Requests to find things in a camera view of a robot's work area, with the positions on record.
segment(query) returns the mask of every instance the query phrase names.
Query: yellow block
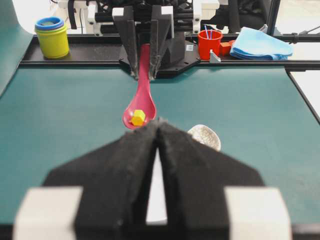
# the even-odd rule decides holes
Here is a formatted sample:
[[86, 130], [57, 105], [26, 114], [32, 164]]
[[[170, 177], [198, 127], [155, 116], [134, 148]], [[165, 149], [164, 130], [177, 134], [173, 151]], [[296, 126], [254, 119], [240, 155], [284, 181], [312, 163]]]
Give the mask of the yellow block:
[[144, 111], [140, 109], [134, 110], [133, 117], [131, 118], [131, 123], [134, 126], [142, 126], [145, 122], [146, 115]]

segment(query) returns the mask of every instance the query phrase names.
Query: green table surface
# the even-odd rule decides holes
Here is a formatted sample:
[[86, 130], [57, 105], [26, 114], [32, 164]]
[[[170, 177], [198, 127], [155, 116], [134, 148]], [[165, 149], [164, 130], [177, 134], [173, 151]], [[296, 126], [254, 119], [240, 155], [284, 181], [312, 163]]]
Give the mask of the green table surface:
[[[0, 99], [0, 224], [48, 171], [128, 131], [137, 82], [119, 68], [19, 68]], [[194, 67], [151, 83], [158, 116], [214, 129], [278, 187], [292, 223], [320, 219], [320, 126], [281, 67]]]

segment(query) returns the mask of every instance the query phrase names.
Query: blue lid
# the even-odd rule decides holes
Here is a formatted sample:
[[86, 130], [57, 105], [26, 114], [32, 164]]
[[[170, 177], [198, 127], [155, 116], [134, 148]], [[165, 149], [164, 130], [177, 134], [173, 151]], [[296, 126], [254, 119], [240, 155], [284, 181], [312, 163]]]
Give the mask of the blue lid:
[[61, 28], [64, 24], [64, 21], [60, 17], [52, 16], [38, 20], [35, 23], [35, 28], [38, 30], [54, 30]]

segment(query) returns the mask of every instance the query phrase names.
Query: white wall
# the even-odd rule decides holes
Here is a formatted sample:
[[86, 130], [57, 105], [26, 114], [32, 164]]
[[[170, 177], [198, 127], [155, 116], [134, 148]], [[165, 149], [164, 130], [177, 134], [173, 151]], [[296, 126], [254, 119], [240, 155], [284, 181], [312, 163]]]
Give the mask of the white wall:
[[41, 18], [51, 17], [56, 10], [56, 4], [50, 0], [12, 0], [12, 2], [20, 25], [32, 34], [35, 33], [35, 22]]

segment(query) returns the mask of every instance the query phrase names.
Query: folded towel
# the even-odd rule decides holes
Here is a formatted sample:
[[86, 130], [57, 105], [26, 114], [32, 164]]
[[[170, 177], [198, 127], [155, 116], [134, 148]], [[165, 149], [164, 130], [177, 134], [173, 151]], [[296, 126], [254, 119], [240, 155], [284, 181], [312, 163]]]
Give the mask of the folded towel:
[[288, 43], [248, 27], [242, 28], [230, 51], [236, 58], [259, 61], [287, 60], [292, 54], [293, 47]]

